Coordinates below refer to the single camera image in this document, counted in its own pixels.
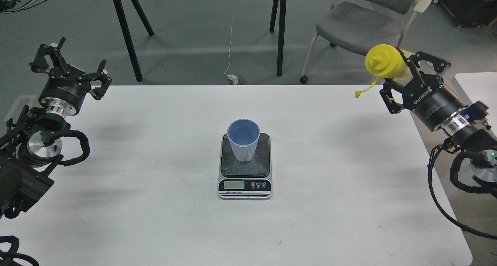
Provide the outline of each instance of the cup rim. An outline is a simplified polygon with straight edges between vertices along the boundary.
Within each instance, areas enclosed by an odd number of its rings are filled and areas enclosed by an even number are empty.
[[[231,127],[231,125],[233,125],[235,122],[237,122],[237,121],[241,121],[241,120],[246,120],[246,121],[250,121],[250,122],[254,123],[254,125],[255,125],[255,126],[257,126],[257,130],[259,130],[259,134],[257,135],[257,138],[255,139],[255,141],[253,141],[253,142],[252,142],[252,143],[250,143],[250,144],[237,144],[237,143],[233,142],[233,141],[229,138],[229,128],[230,128],[230,127]],[[250,147],[250,146],[252,146],[254,143],[257,143],[257,142],[259,141],[259,137],[261,136],[261,129],[259,128],[259,125],[258,125],[255,121],[253,121],[253,120],[251,120],[251,119],[247,119],[247,118],[241,118],[241,119],[237,119],[237,120],[235,120],[235,121],[233,121],[233,122],[231,122],[231,123],[229,124],[228,129],[226,130],[226,135],[227,135],[228,140],[229,140],[229,142],[230,142],[230,143],[236,144],[238,147]]]

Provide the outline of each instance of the caster wheel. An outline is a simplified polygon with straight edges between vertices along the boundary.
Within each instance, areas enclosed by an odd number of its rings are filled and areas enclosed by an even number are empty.
[[[300,83],[306,84],[309,78],[307,76],[300,77]]]

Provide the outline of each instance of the gray floor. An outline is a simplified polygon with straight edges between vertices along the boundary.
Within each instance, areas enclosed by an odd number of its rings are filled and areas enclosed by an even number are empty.
[[[62,54],[69,64],[92,72],[106,59],[116,85],[224,85],[229,84],[223,72],[229,63],[233,26],[228,74],[243,75],[249,84],[299,84],[314,25],[330,1],[288,0],[283,76],[277,77],[277,33],[268,32],[272,0],[140,0],[155,31],[153,37],[147,35],[130,1],[123,0],[144,75],[142,83],[135,81],[112,0],[50,0],[30,10],[2,14],[0,119],[16,117],[19,106],[36,102],[46,75],[32,73],[27,64],[41,43],[56,43],[62,36],[67,38]],[[444,74],[450,80],[456,73],[496,71],[496,38],[486,26],[456,28],[434,4],[415,19],[402,47],[451,61]],[[324,39],[316,44],[307,75],[309,84],[371,81],[364,57],[331,49]],[[440,133],[427,132],[423,125],[419,129],[427,148],[444,139]],[[441,178],[449,160],[446,156],[437,166]],[[451,204],[460,220],[497,233],[492,197],[462,194]],[[472,265],[497,264],[497,243],[465,236],[474,256]]]

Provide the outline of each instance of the digital scale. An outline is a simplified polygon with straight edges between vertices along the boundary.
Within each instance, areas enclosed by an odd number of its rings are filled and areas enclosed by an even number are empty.
[[[218,191],[222,199],[265,200],[271,197],[269,135],[261,133],[254,157],[247,162],[236,160],[227,134],[222,137]]]

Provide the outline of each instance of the paper cup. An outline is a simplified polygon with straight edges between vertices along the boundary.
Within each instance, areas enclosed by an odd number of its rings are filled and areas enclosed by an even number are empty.
[[[255,154],[261,130],[250,119],[238,119],[228,127],[228,140],[235,158],[241,162],[250,161]]]

